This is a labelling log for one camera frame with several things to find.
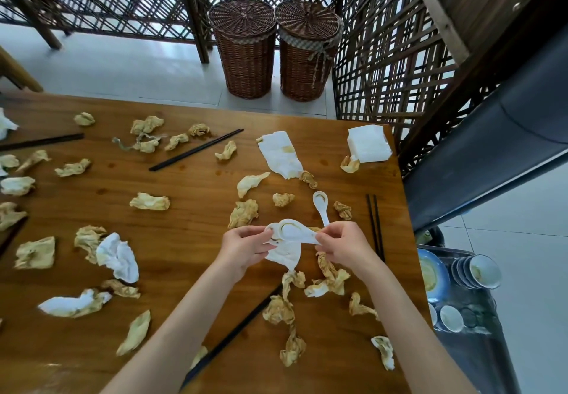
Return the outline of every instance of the hand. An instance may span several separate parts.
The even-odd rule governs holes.
[[[316,245],[318,252],[325,252],[331,262],[352,269],[358,278],[369,263],[380,262],[355,222],[332,222],[316,234],[316,240],[321,243],[321,246]]]
[[[240,226],[223,234],[221,250],[216,261],[228,264],[235,269],[236,282],[248,267],[262,261],[270,249],[276,246],[266,242],[272,237],[272,230],[266,226]]]

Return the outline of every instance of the table surface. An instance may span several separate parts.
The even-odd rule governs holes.
[[[237,182],[244,175],[270,171],[255,139],[278,130],[288,132],[302,165],[315,175],[318,189],[329,196],[330,220],[339,220],[332,207],[334,201],[352,206],[354,221],[370,242],[365,194],[377,195],[388,266],[422,315],[430,318],[395,156],[386,162],[362,164],[355,174],[339,168],[349,154],[346,139],[353,123],[45,94],[0,96],[0,107],[20,125],[3,143],[85,132],[83,140],[43,147],[52,161],[30,170],[29,175],[36,179],[33,192],[1,199],[17,202],[30,217],[0,259],[0,318],[4,319],[0,329],[0,392],[99,392],[130,358],[115,356],[130,322],[150,309],[148,336],[152,335],[215,259],[238,201]],[[75,125],[73,116],[83,111],[95,116],[95,125]],[[236,128],[245,131],[233,137],[238,151],[228,162],[219,162],[214,156],[222,151],[221,143],[150,172],[150,166],[209,137],[192,139],[171,152],[165,152],[162,143],[151,154],[124,152],[111,143],[112,137],[133,141],[132,121],[147,115],[164,118],[159,133],[169,135],[186,132],[197,122],[209,125],[217,136]],[[386,134],[393,146],[389,130]],[[25,160],[37,149],[10,153]],[[85,157],[93,162],[85,174],[67,178],[55,175],[54,168]],[[132,208],[128,203],[137,192],[166,195],[170,208],[164,212]],[[272,202],[275,192],[289,192],[296,199],[285,208],[277,208]],[[294,218],[307,226],[322,226],[312,204],[313,192],[304,182],[287,181],[272,173],[245,198],[256,199],[259,204],[259,218],[254,224]],[[75,232],[87,225],[103,226],[128,240],[140,268],[141,297],[116,296],[101,311],[78,319],[42,314],[37,305],[46,299],[79,296],[83,289],[112,278],[109,269],[90,264],[84,259],[84,250],[73,248]],[[0,240],[8,232],[0,233]],[[20,244],[48,236],[57,240],[53,268],[12,268]],[[308,283],[321,279],[314,247],[302,245],[302,249],[296,269],[306,274]],[[285,271],[271,261],[251,267],[230,293],[204,345],[213,348],[280,283]],[[345,283],[345,290],[345,296],[328,293],[308,298],[292,287],[290,300],[298,335],[307,343],[296,364],[285,368],[279,359],[288,326],[269,324],[259,316],[184,392],[409,392],[398,362],[393,372],[387,372],[370,342],[375,335],[386,335],[382,325],[371,316],[349,315],[353,291],[361,294],[363,304],[372,305],[366,288],[353,276]]]

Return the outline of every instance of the black chopsticks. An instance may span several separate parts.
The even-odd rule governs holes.
[[[59,136],[59,137],[49,137],[47,139],[21,141],[20,143],[8,143],[0,145],[0,152],[5,152],[7,150],[23,149],[24,147],[45,146],[53,143],[61,143],[63,141],[81,140],[84,138],[85,134],[81,132],[78,134],[66,134],[64,136]]]
[[[369,218],[371,219],[371,228],[373,229],[373,241],[375,245],[375,252],[379,255],[379,258],[385,261],[385,248],[383,247],[383,234],[380,231],[380,218],[379,218],[379,207],[377,205],[377,196],[373,194],[374,203],[374,216],[373,208],[371,207],[371,197],[369,194],[367,196],[367,207],[369,209]]]
[[[226,140],[226,139],[234,136],[235,134],[238,134],[239,132],[243,132],[243,131],[245,131],[244,128],[236,129],[233,132],[229,132],[229,134],[225,134],[224,136],[218,137],[217,139],[210,140],[207,143],[202,144],[201,146],[194,147],[192,150],[180,153],[179,155],[176,155],[176,156],[174,156],[174,157],[172,157],[168,160],[160,162],[159,164],[156,164],[153,167],[150,167],[148,170],[150,170],[150,171],[161,170],[162,168],[165,168],[169,165],[172,165],[174,162],[178,162],[180,160],[183,160],[184,158],[187,158],[189,155],[193,155],[194,153],[200,152],[203,149],[207,149],[209,146],[213,146],[214,144],[216,144],[220,141]]]
[[[4,252],[6,252],[6,249],[8,249],[12,241],[14,241],[20,230],[24,227],[27,220],[28,220],[27,216],[25,218],[20,219],[16,223],[16,225],[14,225],[14,227],[10,230],[10,234],[8,234],[8,237],[6,237],[6,239],[0,245],[0,257],[2,257]]]
[[[256,306],[252,312],[250,312],[245,319],[243,319],[235,328],[231,330],[229,334],[225,336],[223,340],[219,342],[219,344],[211,349],[205,355],[200,362],[198,362],[195,367],[189,370],[189,373],[185,375],[185,379],[181,384],[180,391],[185,388],[185,386],[195,377],[199,372],[201,372],[213,359],[219,355],[219,353],[227,347],[231,341],[237,337],[237,335],[243,331],[243,329],[251,323],[251,321],[262,311],[268,304],[270,303],[270,297],[273,295],[278,295],[282,291],[282,284],[280,283],[268,296],[260,302],[258,306]]]

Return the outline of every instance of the brown wicker basket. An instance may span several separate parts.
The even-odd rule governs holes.
[[[223,1],[209,11],[227,88],[241,98],[270,91],[274,66],[274,9],[258,0]]]
[[[296,101],[319,98],[343,35],[343,21],[320,4],[305,1],[280,3],[275,16],[282,92]]]

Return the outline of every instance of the basket lid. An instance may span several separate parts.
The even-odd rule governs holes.
[[[274,28],[274,9],[259,0],[227,0],[209,10],[211,27],[231,38],[249,38]]]
[[[276,7],[275,16],[281,28],[302,39],[323,41],[339,31],[339,17],[313,2],[282,2]]]

